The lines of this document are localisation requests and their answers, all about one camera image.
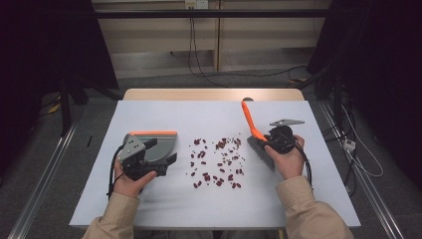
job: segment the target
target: person's right hand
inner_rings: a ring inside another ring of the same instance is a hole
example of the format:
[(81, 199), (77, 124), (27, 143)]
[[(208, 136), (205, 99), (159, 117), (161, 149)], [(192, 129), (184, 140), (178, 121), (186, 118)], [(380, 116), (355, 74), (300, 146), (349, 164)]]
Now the person's right hand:
[[(295, 138), (298, 140), (298, 144), (304, 148), (305, 140), (298, 135), (295, 135)], [(284, 180), (302, 175), (305, 161), (296, 148), (286, 154), (279, 154), (270, 146), (266, 145), (265, 151), (276, 163), (276, 168)]]

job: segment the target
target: black curtain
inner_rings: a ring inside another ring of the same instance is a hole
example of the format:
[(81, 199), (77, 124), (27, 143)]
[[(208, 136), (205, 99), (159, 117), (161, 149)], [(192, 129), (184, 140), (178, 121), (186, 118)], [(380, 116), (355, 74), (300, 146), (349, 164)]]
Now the black curtain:
[[(397, 165), (422, 189), (422, 4), (373, 0), (361, 6), (362, 22), (340, 60), (342, 83)], [(336, 36), (346, 27), (328, 19), (310, 72), (319, 71), (336, 54)]]
[(0, 2), (0, 175), (35, 125), (41, 97), (58, 92), (62, 77), (71, 89), (85, 88), (86, 82), (118, 88), (98, 20), (61, 18), (55, 11), (94, 9), (91, 0)]

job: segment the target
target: orange handle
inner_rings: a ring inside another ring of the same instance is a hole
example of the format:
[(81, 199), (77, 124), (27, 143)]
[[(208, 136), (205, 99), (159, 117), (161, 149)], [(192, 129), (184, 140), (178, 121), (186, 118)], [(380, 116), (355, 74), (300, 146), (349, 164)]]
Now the orange handle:
[(249, 129), (251, 130), (251, 134), (256, 138), (259, 138), (263, 141), (267, 141), (267, 139), (264, 137), (264, 135), (261, 134), (255, 128), (254, 122), (252, 121), (252, 118), (251, 118), (251, 114), (249, 113), (248, 106), (246, 105), (246, 103), (244, 101), (242, 101), (242, 110), (243, 110), (243, 114), (245, 114), (245, 118), (246, 118), (246, 121), (248, 122)]
[(129, 134), (131, 135), (151, 135), (151, 134), (170, 134), (170, 135), (177, 135), (176, 131), (130, 131)]

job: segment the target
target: orange lever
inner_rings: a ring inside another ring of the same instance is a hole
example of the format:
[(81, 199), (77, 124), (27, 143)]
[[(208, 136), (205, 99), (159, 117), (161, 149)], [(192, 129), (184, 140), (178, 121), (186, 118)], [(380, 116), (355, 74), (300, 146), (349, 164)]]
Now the orange lever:
[(245, 114), (246, 121), (248, 122), (249, 129), (251, 130), (251, 134), (253, 137), (259, 138), (263, 141), (267, 141), (263, 134), (261, 134), (254, 126), (254, 122), (252, 121), (251, 114), (249, 113), (248, 106), (244, 101), (242, 101), (242, 110)]

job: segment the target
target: metal rail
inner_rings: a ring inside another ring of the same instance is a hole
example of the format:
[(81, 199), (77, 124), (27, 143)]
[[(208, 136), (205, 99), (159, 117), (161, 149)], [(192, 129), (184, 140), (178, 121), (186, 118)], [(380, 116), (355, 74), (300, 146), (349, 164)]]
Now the metal rail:
[[(333, 128), (333, 132), (335, 136), (339, 137), (340, 132), (334, 127), (335, 122), (332, 118), (333, 112), (330, 106), (327, 103), (319, 103), (319, 106), (321, 107), (329, 125)], [(348, 150), (344, 149), (344, 152), (347, 156), (347, 160), (351, 162), (353, 160), (352, 155)], [(354, 160), (356, 160), (358, 163), (360, 163), (360, 160), (358, 157), (356, 157)], [(355, 172), (356, 178), (359, 181), (360, 185), (363, 188), (363, 191), (366, 194), (366, 197), (368, 198), (370, 204), (372, 205), (376, 215), (378, 216), (378, 219), (382, 226), (384, 227), (385, 232), (387, 233), (388, 237), (391, 239), (399, 239), (404, 238), (403, 234), (400, 231), (400, 228), (391, 213), (390, 209), (388, 208), (387, 204), (385, 203), (384, 199), (382, 198), (381, 194), (379, 194), (378, 190), (376, 189), (375, 185), (372, 183), (372, 180), (370, 177), (362, 172), (359, 167), (356, 165), (356, 163), (353, 164), (353, 171)]]
[(49, 190), (50, 184), (53, 180), (53, 177), (59, 168), (60, 162), (62, 161), (63, 156), (65, 155), (66, 149), (69, 146), (69, 143), (72, 140), (77, 124), (83, 113), (75, 120), (71, 125), (68, 132), (65, 136), (61, 137), (56, 149), (50, 158), (49, 163), (47, 164), (46, 169), (43, 172), (40, 180), (37, 183), (34, 191), (32, 192), (29, 200), (25, 204), (24, 209), (19, 215), (15, 225), (10, 232), (8, 239), (23, 239), (26, 238), (28, 231), (34, 221), (35, 216), (37, 215), (38, 210), (40, 209), (41, 204), (44, 201), (44, 197)]

